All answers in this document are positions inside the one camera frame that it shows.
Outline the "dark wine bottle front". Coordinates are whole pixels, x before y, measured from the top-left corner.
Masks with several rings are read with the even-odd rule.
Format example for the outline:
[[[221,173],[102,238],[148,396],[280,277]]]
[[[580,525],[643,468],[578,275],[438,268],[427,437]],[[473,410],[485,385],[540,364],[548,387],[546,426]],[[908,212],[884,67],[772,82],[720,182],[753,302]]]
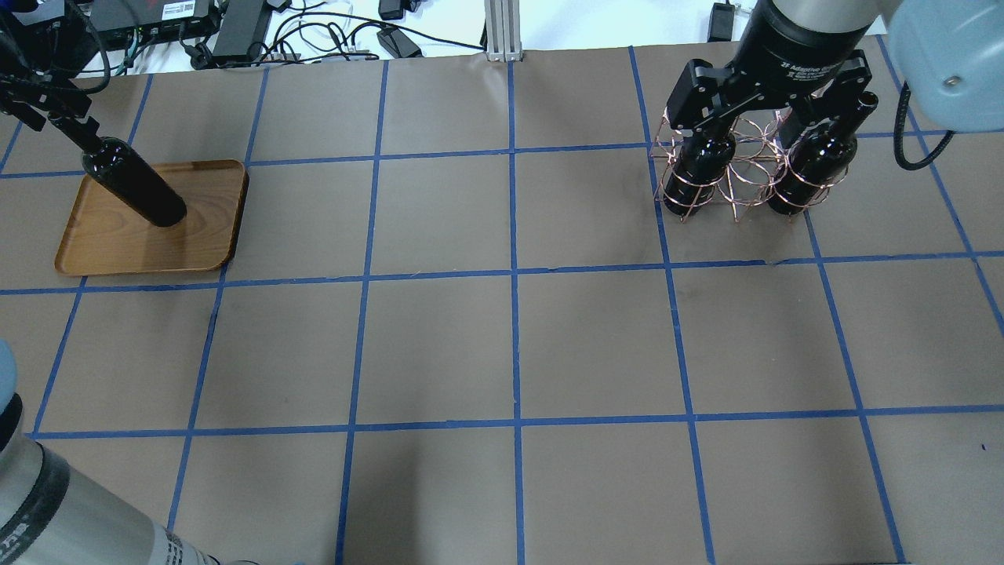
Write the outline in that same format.
[[[82,170],[136,214],[157,228],[171,228],[187,215],[182,197],[126,140],[85,138],[75,119],[51,111],[48,122],[82,152]]]

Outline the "dark wine bottle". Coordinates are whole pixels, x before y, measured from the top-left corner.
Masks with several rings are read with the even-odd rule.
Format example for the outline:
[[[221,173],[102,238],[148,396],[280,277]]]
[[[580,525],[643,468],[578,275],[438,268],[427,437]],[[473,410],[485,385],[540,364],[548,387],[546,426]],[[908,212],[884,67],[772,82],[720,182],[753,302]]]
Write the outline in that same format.
[[[731,129],[703,129],[685,138],[675,152],[664,184],[664,207],[684,218],[710,203],[736,149],[737,140]]]
[[[51,111],[48,122],[82,152],[82,170],[136,214],[157,228],[171,228],[187,215],[182,197],[126,140],[85,138],[75,119]]]
[[[856,157],[858,128],[877,107],[878,96],[865,90],[835,117],[797,140],[775,176],[768,207],[786,216],[800,214],[838,182]]]

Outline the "dark wine bottle back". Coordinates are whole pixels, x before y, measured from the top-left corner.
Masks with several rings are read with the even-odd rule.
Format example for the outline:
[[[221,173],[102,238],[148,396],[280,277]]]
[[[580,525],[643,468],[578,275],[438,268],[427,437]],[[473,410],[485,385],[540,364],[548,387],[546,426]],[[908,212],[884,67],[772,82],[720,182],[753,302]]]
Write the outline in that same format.
[[[768,207],[786,216],[800,214],[838,182],[856,157],[858,128],[877,107],[878,96],[865,90],[835,117],[797,140],[775,176]]]

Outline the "dark wine bottle middle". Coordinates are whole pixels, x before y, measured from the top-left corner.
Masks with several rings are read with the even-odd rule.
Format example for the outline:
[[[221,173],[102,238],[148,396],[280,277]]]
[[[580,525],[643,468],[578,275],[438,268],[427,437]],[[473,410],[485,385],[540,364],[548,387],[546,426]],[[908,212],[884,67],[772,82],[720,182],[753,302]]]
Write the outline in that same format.
[[[731,129],[703,129],[685,138],[675,152],[664,184],[664,207],[684,218],[710,203],[736,149],[737,140]]]

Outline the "black power adapter brick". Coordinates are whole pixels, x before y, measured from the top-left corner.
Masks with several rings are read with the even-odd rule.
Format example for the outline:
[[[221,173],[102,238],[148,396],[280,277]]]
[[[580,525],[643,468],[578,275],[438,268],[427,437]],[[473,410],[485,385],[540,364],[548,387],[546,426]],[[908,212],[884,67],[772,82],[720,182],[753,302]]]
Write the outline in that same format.
[[[422,49],[405,32],[396,27],[382,27],[376,32],[376,42],[395,60],[411,60],[422,58]]]

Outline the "aluminium frame post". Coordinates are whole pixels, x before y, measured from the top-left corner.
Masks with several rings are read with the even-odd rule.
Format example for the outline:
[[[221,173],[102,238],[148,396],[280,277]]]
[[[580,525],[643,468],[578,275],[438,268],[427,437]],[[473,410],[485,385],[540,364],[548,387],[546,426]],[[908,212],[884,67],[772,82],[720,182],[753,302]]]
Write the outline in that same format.
[[[522,61],[520,6],[515,0],[484,1],[486,58],[491,62]]]

